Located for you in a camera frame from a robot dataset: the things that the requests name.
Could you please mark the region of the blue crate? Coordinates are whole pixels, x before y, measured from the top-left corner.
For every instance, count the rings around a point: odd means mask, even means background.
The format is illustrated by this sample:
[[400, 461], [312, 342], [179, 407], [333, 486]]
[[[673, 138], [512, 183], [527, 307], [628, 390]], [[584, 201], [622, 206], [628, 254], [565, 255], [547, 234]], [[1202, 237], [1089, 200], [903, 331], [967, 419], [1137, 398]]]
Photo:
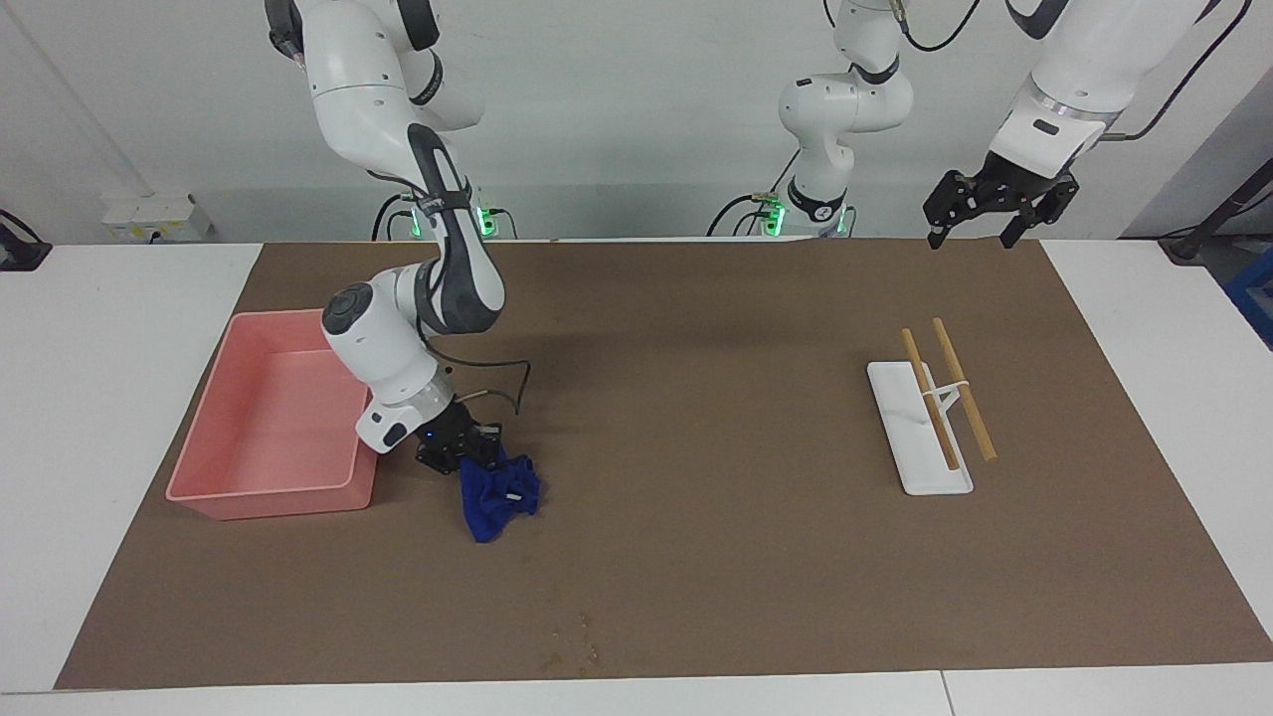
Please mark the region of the blue crate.
[[1273, 352], [1273, 248], [1225, 282], [1222, 290]]

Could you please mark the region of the blue towel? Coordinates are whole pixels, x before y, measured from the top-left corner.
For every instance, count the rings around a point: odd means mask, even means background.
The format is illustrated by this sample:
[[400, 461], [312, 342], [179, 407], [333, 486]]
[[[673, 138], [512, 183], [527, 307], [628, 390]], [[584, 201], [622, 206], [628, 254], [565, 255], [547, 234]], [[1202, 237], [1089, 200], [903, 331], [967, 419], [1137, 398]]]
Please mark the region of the blue towel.
[[[518, 457], [504, 455], [504, 466], [496, 471], [462, 470], [460, 468], [460, 507], [465, 526], [474, 541], [490, 543], [517, 515], [536, 515], [542, 483], [528, 454]], [[509, 502], [505, 485], [519, 485], [526, 493], [522, 502]]]

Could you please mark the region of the black stand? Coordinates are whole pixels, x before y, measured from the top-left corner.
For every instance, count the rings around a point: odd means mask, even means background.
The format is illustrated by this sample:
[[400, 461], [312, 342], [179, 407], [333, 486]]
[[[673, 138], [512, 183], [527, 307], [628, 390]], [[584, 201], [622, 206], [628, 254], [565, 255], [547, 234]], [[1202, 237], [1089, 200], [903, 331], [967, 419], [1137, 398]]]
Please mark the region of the black stand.
[[1160, 236], [1156, 245], [1164, 250], [1170, 262], [1197, 265], [1197, 257], [1199, 257], [1206, 240], [1212, 240], [1214, 232], [1220, 231], [1228, 220], [1242, 217], [1253, 208], [1259, 208], [1269, 197], [1273, 197], [1273, 157], [1269, 157], [1254, 171], [1208, 217], [1194, 226], [1183, 228], [1183, 231], [1172, 231]]

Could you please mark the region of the pink plastic bin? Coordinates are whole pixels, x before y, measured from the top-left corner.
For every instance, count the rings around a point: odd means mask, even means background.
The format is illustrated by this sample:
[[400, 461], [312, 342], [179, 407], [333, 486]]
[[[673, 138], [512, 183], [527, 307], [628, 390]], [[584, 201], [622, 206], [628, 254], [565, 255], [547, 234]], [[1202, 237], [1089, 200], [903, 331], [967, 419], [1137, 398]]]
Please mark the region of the pink plastic bin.
[[355, 426], [369, 400], [320, 310], [236, 313], [165, 498], [220, 521], [364, 510], [378, 456]]

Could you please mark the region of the black table clamp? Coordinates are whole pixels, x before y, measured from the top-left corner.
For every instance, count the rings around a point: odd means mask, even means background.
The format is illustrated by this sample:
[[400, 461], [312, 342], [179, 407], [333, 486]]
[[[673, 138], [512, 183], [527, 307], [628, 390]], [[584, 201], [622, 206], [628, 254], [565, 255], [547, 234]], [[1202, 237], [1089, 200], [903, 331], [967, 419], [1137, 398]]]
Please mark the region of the black table clamp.
[[0, 208], [0, 271], [34, 271], [52, 248], [23, 219]]

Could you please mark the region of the white wall socket box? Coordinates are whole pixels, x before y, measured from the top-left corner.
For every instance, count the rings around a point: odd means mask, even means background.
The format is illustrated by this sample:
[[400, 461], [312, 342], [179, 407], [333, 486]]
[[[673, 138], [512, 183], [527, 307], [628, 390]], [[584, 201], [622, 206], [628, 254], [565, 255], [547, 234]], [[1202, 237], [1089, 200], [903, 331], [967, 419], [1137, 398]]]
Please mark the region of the white wall socket box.
[[187, 245], [207, 242], [215, 227], [191, 194], [146, 197], [101, 197], [101, 226], [118, 242]]

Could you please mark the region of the spilled water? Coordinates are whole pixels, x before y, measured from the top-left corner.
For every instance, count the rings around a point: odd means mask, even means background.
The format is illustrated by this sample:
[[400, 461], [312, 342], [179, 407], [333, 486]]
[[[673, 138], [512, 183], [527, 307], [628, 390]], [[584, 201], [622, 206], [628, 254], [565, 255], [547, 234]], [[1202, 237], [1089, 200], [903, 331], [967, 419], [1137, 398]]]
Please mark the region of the spilled water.
[[544, 603], [546, 627], [541, 634], [537, 674], [544, 678], [592, 679], [602, 677], [593, 609], [586, 598], [563, 582], [554, 582]]

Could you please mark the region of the wooden dowel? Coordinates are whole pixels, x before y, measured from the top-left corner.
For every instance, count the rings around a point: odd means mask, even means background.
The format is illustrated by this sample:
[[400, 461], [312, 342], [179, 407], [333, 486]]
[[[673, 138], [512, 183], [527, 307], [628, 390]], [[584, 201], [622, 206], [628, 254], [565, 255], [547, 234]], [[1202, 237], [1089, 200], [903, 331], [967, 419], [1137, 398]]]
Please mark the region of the wooden dowel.
[[995, 448], [995, 445], [993, 445], [990, 431], [988, 431], [987, 422], [984, 422], [984, 417], [981, 414], [981, 406], [978, 405], [975, 394], [973, 392], [973, 382], [967, 378], [967, 371], [965, 371], [961, 364], [959, 352], [955, 349], [943, 320], [933, 317], [932, 325], [953, 385], [959, 389], [960, 403], [962, 403], [964, 412], [967, 414], [974, 440], [976, 441], [978, 448], [981, 450], [981, 457], [985, 459], [987, 462], [995, 461], [995, 459], [1001, 457], [999, 450]]
[[920, 358], [920, 352], [913, 331], [909, 327], [903, 327], [900, 334], [908, 362], [917, 381], [922, 403], [924, 404], [927, 417], [929, 418], [929, 423], [934, 431], [946, 468], [955, 470], [955, 468], [959, 468], [959, 454], [955, 452], [952, 440], [946, 431], [946, 423], [943, 422], [945, 413], [942, 412], [936, 396], [936, 386], [931, 380], [924, 361]]

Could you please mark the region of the white rack tray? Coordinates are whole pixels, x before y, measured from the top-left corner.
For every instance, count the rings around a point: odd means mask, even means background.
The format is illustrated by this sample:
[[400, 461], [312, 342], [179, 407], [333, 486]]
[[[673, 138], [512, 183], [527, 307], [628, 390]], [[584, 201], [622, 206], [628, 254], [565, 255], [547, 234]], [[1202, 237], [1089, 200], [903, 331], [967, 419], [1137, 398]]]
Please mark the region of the white rack tray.
[[864, 367], [864, 373], [875, 395], [903, 490], [909, 496], [973, 493], [973, 476], [948, 418], [948, 412], [960, 400], [959, 389], [953, 383], [936, 387], [936, 396], [945, 413], [946, 431], [959, 454], [959, 468], [951, 470], [946, 468], [910, 364], [905, 361], [877, 361]]

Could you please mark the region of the brown table mat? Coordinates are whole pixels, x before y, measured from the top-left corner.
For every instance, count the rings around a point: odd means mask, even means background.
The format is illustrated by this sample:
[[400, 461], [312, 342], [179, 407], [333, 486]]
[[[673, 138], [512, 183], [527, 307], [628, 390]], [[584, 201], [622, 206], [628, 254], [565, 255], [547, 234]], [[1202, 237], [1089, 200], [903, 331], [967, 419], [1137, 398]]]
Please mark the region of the brown table mat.
[[[554, 582], [601, 678], [1251, 662], [1273, 640], [1037, 242], [495, 245], [508, 304], [443, 340], [535, 366], [494, 397], [538, 512], [489, 544], [414, 446], [372, 503], [220, 522], [169, 450], [56, 687], [541, 679]], [[953, 383], [973, 476], [909, 496], [864, 367]]]

